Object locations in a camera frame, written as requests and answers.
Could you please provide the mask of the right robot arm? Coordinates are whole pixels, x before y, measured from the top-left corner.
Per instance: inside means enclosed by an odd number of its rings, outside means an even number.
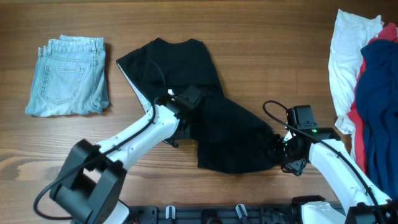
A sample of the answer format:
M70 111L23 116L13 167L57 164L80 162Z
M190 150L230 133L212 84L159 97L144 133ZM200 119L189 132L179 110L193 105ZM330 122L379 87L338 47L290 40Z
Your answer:
M397 203L373 184L350 158L333 128L320 128L309 105L285 108L289 132L277 136L271 155L285 173L302 174L314 166L337 196L343 211L335 210L321 196L292 200L294 223L397 223Z

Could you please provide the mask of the black shorts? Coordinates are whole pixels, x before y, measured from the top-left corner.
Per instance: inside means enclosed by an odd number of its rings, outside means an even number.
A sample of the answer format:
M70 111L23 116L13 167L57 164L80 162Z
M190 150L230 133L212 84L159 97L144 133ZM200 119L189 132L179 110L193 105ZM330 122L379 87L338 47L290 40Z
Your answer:
M241 174L273 168L277 161L271 127L223 94L216 67L205 44L189 39L171 44L157 38L117 59L148 108L156 98L172 90L179 95L190 86L203 97L183 129L198 143L198 167Z

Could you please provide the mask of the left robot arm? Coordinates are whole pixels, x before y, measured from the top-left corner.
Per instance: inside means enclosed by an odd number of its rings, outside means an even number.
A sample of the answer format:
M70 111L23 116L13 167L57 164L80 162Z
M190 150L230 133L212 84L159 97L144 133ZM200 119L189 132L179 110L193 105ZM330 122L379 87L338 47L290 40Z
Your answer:
M76 223L124 223L129 209L119 196L128 170L162 141L177 147L174 137L189 127L202 97L195 86L179 95L168 93L119 134L96 144L76 143L50 188L50 198Z

